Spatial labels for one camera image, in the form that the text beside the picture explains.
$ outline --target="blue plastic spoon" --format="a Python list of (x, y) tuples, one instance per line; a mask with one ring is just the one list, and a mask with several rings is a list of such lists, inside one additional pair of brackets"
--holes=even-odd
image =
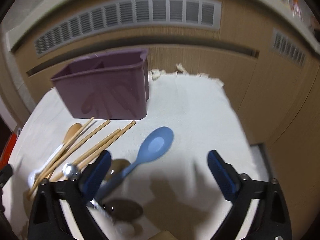
[(164, 155), (169, 150), (172, 141), (173, 131), (169, 127), (159, 127), (155, 129), (141, 144), (135, 162), (102, 185), (97, 191), (95, 200), (100, 202), (109, 195), (139, 164), (155, 161)]

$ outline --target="chopstick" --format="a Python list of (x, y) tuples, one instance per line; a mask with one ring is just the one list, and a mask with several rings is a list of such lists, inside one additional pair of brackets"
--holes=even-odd
[[(99, 132), (102, 128), (104, 128), (107, 124), (110, 123), (110, 120), (106, 120), (103, 124), (99, 127), (94, 129), (91, 133), (89, 133), (86, 137), (84, 137), (80, 142), (78, 142), (75, 146), (69, 149), (60, 159), (58, 159), (53, 165), (55, 167), (59, 166), (63, 161), (65, 161), (72, 153), (74, 153), (77, 149), (79, 149), (87, 140), (89, 140), (93, 135)], [(50, 176), (47, 176), (47, 179), (50, 179), (52, 176), (53, 171), (51, 172)]]
[[(95, 152), (97, 149), (100, 149), (101, 146), (103, 146), (106, 142), (108, 142), (113, 136), (115, 136), (117, 133), (120, 132), (120, 129), (115, 130), (113, 133), (105, 137), (102, 141), (98, 142), (95, 146), (93, 146), (90, 150), (86, 151), (84, 154), (82, 154), (78, 159), (76, 159), (72, 164), (77, 165), (79, 162), (81, 162), (82, 158), (85, 159), (87, 156), (90, 156), (93, 152)], [(48, 172), (51, 170), (55, 169), (56, 167), (52, 166)], [(57, 181), (63, 176), (62, 172), (59, 172), (53, 179), (52, 181)]]
[(48, 163), (48, 165), (44, 168), (44, 170), (40, 173), (36, 181), (34, 182), (32, 188), (28, 191), (27, 193), (27, 198), (30, 198), (30, 196), (33, 194), (34, 190), (37, 188), (39, 183), (41, 182), (42, 179), (45, 178), (47, 174), (50, 172), (47, 172), (46, 170), (50, 168), (59, 158), (60, 156), (64, 153), (64, 151), (75, 141), (75, 139), (82, 133), (82, 131), (89, 125), (89, 123), (94, 119), (92, 117), (90, 120), (88, 120), (75, 134), (72, 136), (66, 143), (65, 145), (61, 148), (60, 151), (55, 155), (55, 157)]
[[(116, 131), (118, 131), (117, 133), (116, 133), (116, 131), (114, 131), (112, 134), (109, 135), (109, 136), (113, 135), (109, 140), (105, 140), (103, 142), (103, 144), (102, 144), (102, 141), (101, 141), (99, 143), (100, 146), (98, 148), (90, 149), (89, 151), (87, 151), (86, 153), (81, 155), (79, 158), (77, 158), (72, 164), (73, 165), (78, 165), (79, 163), (84, 161), (83, 163), (81, 163), (79, 165), (79, 170), (82, 170), (86, 165), (88, 165), (91, 161), (93, 161), (96, 157), (98, 157), (99, 154), (103, 150), (108, 148), (112, 143), (114, 143), (121, 135), (123, 135), (127, 130), (129, 130), (135, 124), (136, 124), (136, 122), (132, 121), (126, 127), (124, 127), (122, 130), (119, 130), (119, 129), (116, 130)], [(62, 176), (63, 176), (63, 173), (60, 172), (59, 174), (57, 174), (57, 176), (54, 177), (53, 181), (56, 181), (56, 180), (60, 179)]]
[(79, 170), (81, 171), (86, 165), (88, 165), (91, 161), (93, 161), (99, 154), (106, 148), (108, 148), (111, 144), (113, 144), (121, 135), (123, 135), (127, 130), (129, 130), (132, 126), (136, 124), (136, 121), (132, 121), (126, 127), (124, 127), (119, 133), (111, 138), (108, 142), (106, 142), (103, 146), (101, 146), (98, 150), (96, 150), (92, 155), (88, 156), (88, 158), (79, 165)]

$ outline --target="white cloth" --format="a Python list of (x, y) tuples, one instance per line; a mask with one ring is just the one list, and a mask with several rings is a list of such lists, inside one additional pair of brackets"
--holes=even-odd
[[(224, 200), (207, 167), (208, 152), (216, 149), (239, 173), (260, 179), (241, 124), (221, 83), (213, 79), (165, 74), (156, 81), (150, 78), (149, 89), (147, 116), (108, 150), (113, 158), (133, 162), (144, 138), (160, 126), (173, 130), (172, 147), (159, 160), (138, 166), (111, 197), (130, 198), (143, 206), (144, 216), (136, 221), (142, 232), (134, 239), (148, 239), (160, 230), (169, 230), (179, 240), (210, 239), (231, 204)], [(28, 221), (23, 204), (28, 174), (46, 161), (75, 122), (83, 124), (86, 120), (73, 119), (57, 91), (52, 89), (37, 105), (20, 134), (9, 160), (14, 175), (5, 185), (3, 196), (5, 215), (20, 238), (26, 232)], [(90, 131), (102, 122), (97, 120)], [(76, 159), (129, 122), (112, 120), (66, 162)], [(64, 202), (63, 209), (74, 237), (82, 239)], [(91, 212), (110, 240), (121, 239), (108, 219), (95, 210)], [(245, 236), (249, 225), (250, 221), (246, 222), (244, 233), (239, 234), (238, 239)]]

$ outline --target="air vent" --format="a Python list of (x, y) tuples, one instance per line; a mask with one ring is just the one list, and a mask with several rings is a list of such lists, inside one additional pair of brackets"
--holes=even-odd
[(274, 30), (272, 39), (272, 48), (280, 55), (288, 57), (296, 64), (302, 66), (306, 55), (297, 47), (287, 36), (281, 32)]
[(42, 33), (34, 44), (41, 56), (77, 39), (115, 28), (154, 24), (218, 30), (220, 18), (221, 2), (214, 0), (115, 0), (73, 15)]
[(115, 4), (104, 7), (108, 27), (118, 25), (117, 7)]
[(54, 41), (57, 44), (62, 42), (62, 38), (61, 38), (61, 33), (60, 33), (60, 28), (56, 27), (52, 30), (53, 36), (54, 36)]
[(51, 32), (47, 32), (45, 37), (47, 38), (47, 42), (48, 42), (48, 47), (52, 48), (54, 46), (54, 41), (53, 41), (53, 37), (52, 37), (52, 33)]
[(197, 1), (187, 1), (187, 11), (186, 11), (186, 21), (187, 22), (198, 22), (199, 16), (199, 2)]
[(48, 49), (47, 47), (47, 43), (45, 42), (45, 36), (41, 36), (40, 37), (40, 48), (41, 48), (41, 51), (46, 51)]
[(149, 21), (149, 1), (136, 0), (136, 18), (137, 22)]
[(37, 54), (41, 54), (42, 50), (41, 50), (41, 47), (40, 47), (40, 40), (39, 39), (35, 41), (35, 47), (36, 47)]
[(119, 3), (120, 19), (122, 24), (132, 23), (132, 4), (131, 1)]
[(152, 0), (153, 20), (165, 21), (165, 0)]
[(170, 21), (182, 22), (182, 0), (170, 0)]
[(64, 41), (67, 41), (70, 39), (70, 34), (69, 34), (69, 27), (68, 23), (63, 23), (61, 24), (61, 33), (62, 33), (62, 38)]
[(98, 8), (96, 10), (91, 11), (92, 15), (92, 27), (94, 30), (99, 30), (104, 28), (103, 25), (103, 15), (102, 15), (102, 9)]
[(204, 25), (213, 25), (213, 13), (214, 13), (214, 4), (203, 3), (202, 4), (202, 21)]
[(70, 22), (71, 36), (72, 37), (79, 36), (80, 28), (79, 28), (78, 17), (71, 19), (69, 22)]
[(89, 13), (85, 13), (79, 16), (80, 18), (80, 26), (82, 33), (88, 33), (91, 31), (90, 25), (90, 15)]

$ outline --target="silver spoon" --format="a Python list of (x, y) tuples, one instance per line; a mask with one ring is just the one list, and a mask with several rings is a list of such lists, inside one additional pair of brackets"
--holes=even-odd
[[(76, 165), (73, 165), (72, 163), (66, 163), (62, 168), (62, 172), (65, 177), (71, 180), (76, 180), (81, 175), (81, 172), (79, 171), (78, 167)], [(109, 218), (112, 221), (112, 224), (116, 227), (116, 231), (118, 234), (126, 237), (134, 235), (135, 230), (133, 225), (125, 222), (115, 224), (113, 218), (104, 210), (103, 207), (99, 205), (97, 201), (95, 201), (95, 199), (90, 200), (90, 203), (94, 206), (96, 210), (98, 210), (105, 217)]]

